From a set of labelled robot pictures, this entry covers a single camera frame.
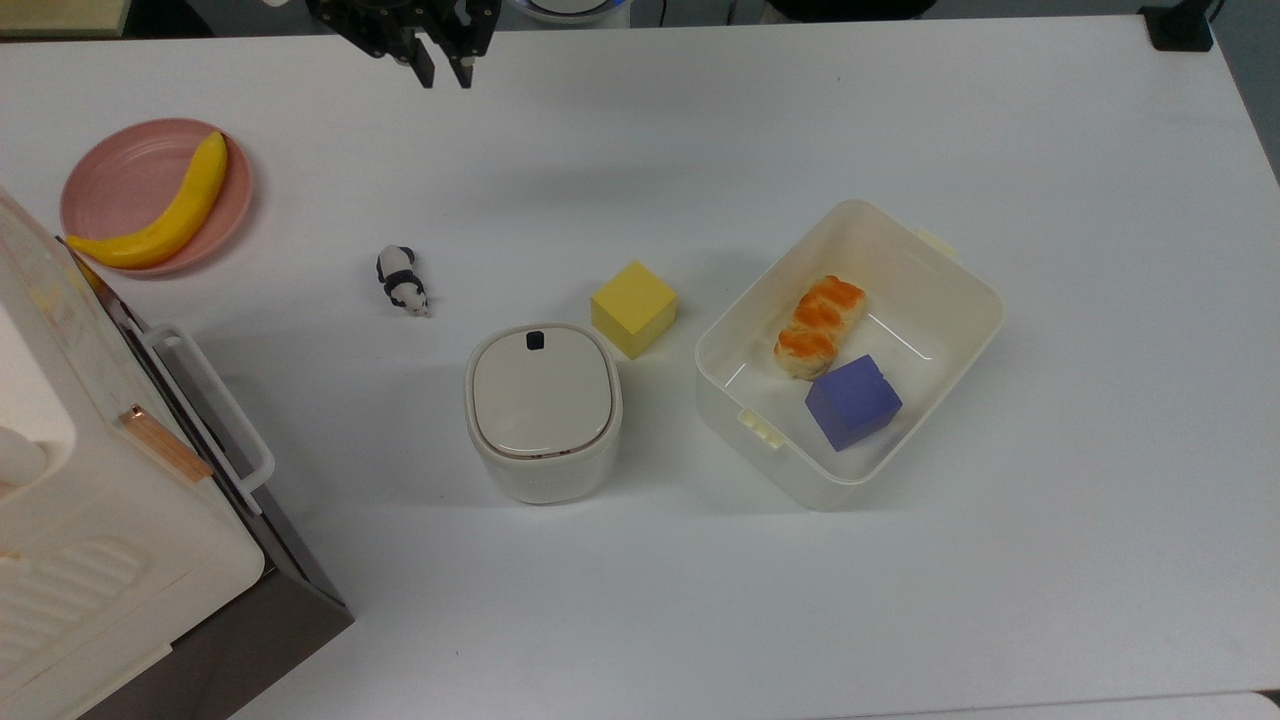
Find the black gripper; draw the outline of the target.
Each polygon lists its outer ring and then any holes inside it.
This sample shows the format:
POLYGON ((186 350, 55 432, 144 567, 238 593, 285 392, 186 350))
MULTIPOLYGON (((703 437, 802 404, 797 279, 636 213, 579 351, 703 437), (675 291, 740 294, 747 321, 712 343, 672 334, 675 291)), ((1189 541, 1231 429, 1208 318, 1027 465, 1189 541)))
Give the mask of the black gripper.
POLYGON ((475 56, 486 54, 499 1, 307 1, 310 15, 370 56, 404 49, 404 64, 431 88, 435 64, 420 35, 445 55, 461 88, 474 86, 475 56))

